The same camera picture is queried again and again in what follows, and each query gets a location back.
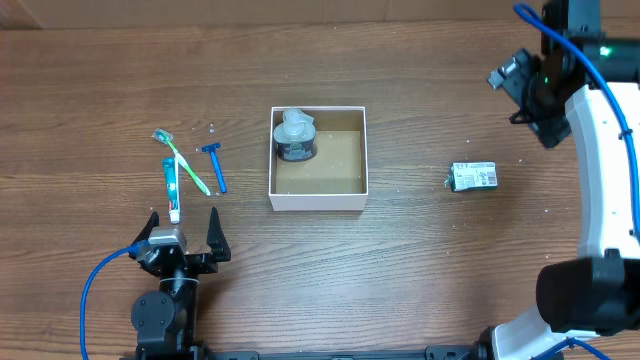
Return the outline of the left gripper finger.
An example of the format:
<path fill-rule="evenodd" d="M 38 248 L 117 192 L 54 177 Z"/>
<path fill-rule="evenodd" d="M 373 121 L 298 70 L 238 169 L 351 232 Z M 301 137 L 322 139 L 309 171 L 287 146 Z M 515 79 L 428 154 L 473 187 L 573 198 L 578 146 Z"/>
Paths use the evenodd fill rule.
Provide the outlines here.
<path fill-rule="evenodd" d="M 228 262 L 231 260 L 231 250 L 220 223 L 220 217 L 217 209 L 211 209 L 206 244 L 211 249 L 216 262 Z"/>
<path fill-rule="evenodd" d="M 144 255 L 149 248 L 149 237 L 152 230 L 159 225 L 159 215 L 156 211 L 153 211 L 141 232 L 134 239 L 130 245 L 128 251 L 131 259 L 137 259 Z"/>

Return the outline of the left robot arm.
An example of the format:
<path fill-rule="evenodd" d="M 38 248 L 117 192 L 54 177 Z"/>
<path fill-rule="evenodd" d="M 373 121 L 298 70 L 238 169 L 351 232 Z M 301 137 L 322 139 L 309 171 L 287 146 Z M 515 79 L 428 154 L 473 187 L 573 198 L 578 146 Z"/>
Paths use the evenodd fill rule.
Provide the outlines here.
<path fill-rule="evenodd" d="M 141 295 L 132 305 L 137 331 L 137 359 L 211 359 L 211 350 L 195 338 L 201 275 L 213 274 L 231 260 L 218 211 L 211 210 L 207 252 L 189 253 L 179 225 L 162 226 L 152 213 L 132 242 L 129 257 L 159 279 L 159 288 Z"/>

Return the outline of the blue disposable razor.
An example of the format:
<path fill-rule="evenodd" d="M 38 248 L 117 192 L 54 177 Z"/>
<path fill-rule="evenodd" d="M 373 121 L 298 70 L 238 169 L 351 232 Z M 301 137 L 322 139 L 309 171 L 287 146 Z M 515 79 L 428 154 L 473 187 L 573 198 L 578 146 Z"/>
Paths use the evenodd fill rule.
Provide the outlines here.
<path fill-rule="evenodd" d="M 219 158 L 217 156 L 216 150 L 219 149 L 221 147 L 221 144 L 216 142 L 213 144 L 209 144 L 209 145 L 205 145 L 201 148 L 201 151 L 204 153 L 208 153 L 210 155 L 211 158 L 211 162 L 216 174 L 216 178 L 218 181 L 218 186 L 220 189 L 220 192 L 222 194 L 226 194 L 227 193 L 227 185 L 226 185 L 226 181 L 224 178 L 224 174 L 221 168 L 221 164 L 219 161 Z"/>

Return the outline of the clear pump soap bottle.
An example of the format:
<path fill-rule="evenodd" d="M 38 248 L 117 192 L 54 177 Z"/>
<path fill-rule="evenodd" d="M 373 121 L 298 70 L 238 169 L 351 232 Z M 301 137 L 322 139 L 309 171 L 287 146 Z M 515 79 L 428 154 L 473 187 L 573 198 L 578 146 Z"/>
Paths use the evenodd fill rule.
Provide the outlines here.
<path fill-rule="evenodd" d="M 287 162 L 302 162 L 313 158 L 315 137 L 314 118 L 297 108 L 286 109 L 282 122 L 273 132 L 277 155 Z"/>

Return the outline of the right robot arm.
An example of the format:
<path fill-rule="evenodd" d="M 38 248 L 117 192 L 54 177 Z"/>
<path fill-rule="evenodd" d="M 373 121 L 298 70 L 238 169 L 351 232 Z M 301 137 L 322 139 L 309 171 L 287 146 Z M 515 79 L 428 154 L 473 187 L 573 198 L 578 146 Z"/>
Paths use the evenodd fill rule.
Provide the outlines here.
<path fill-rule="evenodd" d="M 581 191 L 577 257 L 544 267 L 534 305 L 488 329 L 479 359 L 558 359 L 566 348 L 639 326 L 639 43 L 610 38 L 596 1 L 514 12 L 541 34 L 488 78 L 546 148 L 572 137 Z"/>

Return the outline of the green white soap bar packet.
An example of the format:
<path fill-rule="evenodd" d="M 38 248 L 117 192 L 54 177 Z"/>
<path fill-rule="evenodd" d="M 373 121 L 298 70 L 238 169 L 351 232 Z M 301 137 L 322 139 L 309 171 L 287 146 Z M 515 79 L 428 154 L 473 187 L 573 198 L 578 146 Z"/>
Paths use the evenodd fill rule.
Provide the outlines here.
<path fill-rule="evenodd" d="M 454 162 L 444 185 L 452 192 L 489 190 L 498 187 L 494 162 Z"/>

